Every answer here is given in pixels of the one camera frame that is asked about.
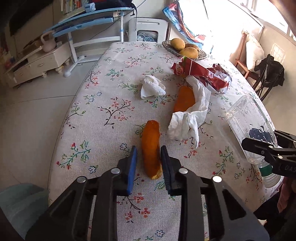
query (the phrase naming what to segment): light patch on wall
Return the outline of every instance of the light patch on wall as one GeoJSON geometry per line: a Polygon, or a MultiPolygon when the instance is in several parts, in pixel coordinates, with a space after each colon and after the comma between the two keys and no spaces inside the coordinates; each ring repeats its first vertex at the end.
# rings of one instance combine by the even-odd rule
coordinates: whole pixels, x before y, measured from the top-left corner
{"type": "Polygon", "coordinates": [[[270,50],[270,55],[274,57],[275,61],[280,62],[281,64],[283,64],[283,61],[285,59],[285,51],[282,50],[278,45],[273,44],[271,50],[270,50]]]}

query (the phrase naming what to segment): napkin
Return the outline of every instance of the napkin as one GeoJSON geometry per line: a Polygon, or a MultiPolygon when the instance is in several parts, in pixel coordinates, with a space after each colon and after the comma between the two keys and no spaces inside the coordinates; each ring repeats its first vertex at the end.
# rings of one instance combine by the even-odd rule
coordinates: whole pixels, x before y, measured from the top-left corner
{"type": "Polygon", "coordinates": [[[186,81],[192,86],[195,104],[185,112],[174,112],[168,126],[167,135],[170,139],[178,141],[193,137],[195,148],[198,147],[198,128],[202,125],[207,115],[211,91],[198,79],[189,75],[186,81]]]}
{"type": "Polygon", "coordinates": [[[141,98],[149,96],[165,95],[165,86],[161,81],[152,75],[144,75],[144,79],[140,81],[143,86],[141,88],[141,98]]]}

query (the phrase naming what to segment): tablecloth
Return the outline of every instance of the tablecloth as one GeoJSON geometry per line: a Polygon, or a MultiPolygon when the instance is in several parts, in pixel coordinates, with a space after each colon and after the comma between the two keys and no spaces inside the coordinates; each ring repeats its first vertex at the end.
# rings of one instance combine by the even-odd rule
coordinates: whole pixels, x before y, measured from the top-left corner
{"type": "MultiPolygon", "coordinates": [[[[50,203],[78,176],[94,178],[115,167],[135,145],[139,155],[133,192],[117,199],[118,240],[177,240],[181,197],[169,196],[163,178],[151,180],[143,170],[141,135],[148,120],[159,122],[160,146],[166,145],[171,157],[202,177],[221,176],[251,210],[270,197],[276,187],[264,187],[224,117],[225,111],[247,93],[266,110],[229,61],[213,56],[199,61],[204,67],[219,63],[232,77],[232,84],[227,94],[211,94],[207,117],[199,127],[198,148],[194,149],[192,137],[180,142],[168,139],[166,131],[178,89],[187,85],[170,69],[179,60],[156,43],[120,42],[106,50],[85,78],[65,117],[51,164],[50,203]],[[145,74],[163,82],[165,96],[140,98],[139,81],[145,74]]],[[[206,220],[206,203],[203,211],[206,220]]]]}

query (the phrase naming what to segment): plastic wrapper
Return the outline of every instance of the plastic wrapper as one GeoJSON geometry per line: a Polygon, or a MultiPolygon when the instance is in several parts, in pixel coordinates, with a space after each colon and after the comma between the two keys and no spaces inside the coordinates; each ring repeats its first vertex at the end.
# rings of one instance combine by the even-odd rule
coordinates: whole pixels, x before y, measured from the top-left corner
{"type": "Polygon", "coordinates": [[[205,68],[187,57],[183,57],[179,63],[174,63],[171,69],[176,75],[193,75],[214,93],[226,93],[232,82],[230,75],[219,64],[205,68]]]}

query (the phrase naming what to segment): white cushion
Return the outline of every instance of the white cushion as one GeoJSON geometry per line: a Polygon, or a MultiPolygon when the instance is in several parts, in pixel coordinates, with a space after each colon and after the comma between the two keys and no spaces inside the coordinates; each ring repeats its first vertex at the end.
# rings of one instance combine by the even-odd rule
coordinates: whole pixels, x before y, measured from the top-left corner
{"type": "Polygon", "coordinates": [[[260,43],[248,34],[246,38],[246,51],[247,51],[247,68],[249,71],[254,71],[256,61],[264,59],[264,51],[260,43]]]}

